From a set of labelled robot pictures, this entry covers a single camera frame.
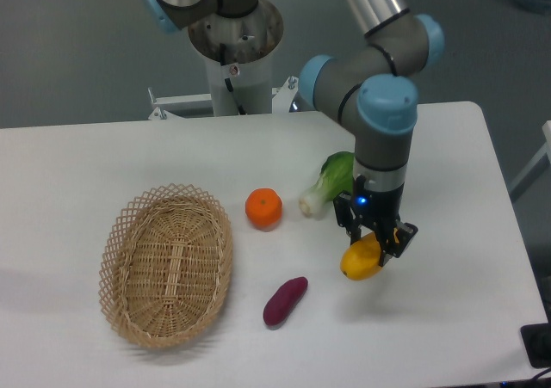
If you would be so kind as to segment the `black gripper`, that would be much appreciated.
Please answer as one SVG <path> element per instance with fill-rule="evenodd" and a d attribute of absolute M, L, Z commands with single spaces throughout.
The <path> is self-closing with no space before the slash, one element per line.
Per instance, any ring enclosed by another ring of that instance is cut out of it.
<path fill-rule="evenodd" d="M 350 245 L 361 239 L 362 226 L 375 232 L 381 254 L 379 266 L 400 258 L 417 235 L 417 226 L 399 220 L 404 185 L 393 190 L 375 191 L 365 176 L 353 182 L 353 194 L 341 192 L 333 199 L 337 224 L 346 230 Z"/>

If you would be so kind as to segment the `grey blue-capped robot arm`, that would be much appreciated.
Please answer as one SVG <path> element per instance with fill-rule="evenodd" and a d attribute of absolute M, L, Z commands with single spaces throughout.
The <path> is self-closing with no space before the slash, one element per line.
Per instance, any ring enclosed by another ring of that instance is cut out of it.
<path fill-rule="evenodd" d="M 186 30 L 209 73 L 214 114 L 263 114 L 272 109 L 270 56 L 283 22 L 267 0 L 144 0 L 167 33 Z M 404 0 L 346 0 L 366 46 L 340 61 L 310 59 L 298 79 L 301 98 L 355 139 L 352 187 L 332 197 L 337 222 L 352 242 L 370 229 L 379 264 L 399 257 L 417 234 L 400 219 L 418 92 L 411 75 L 434 64 L 445 40 L 428 15 Z"/>

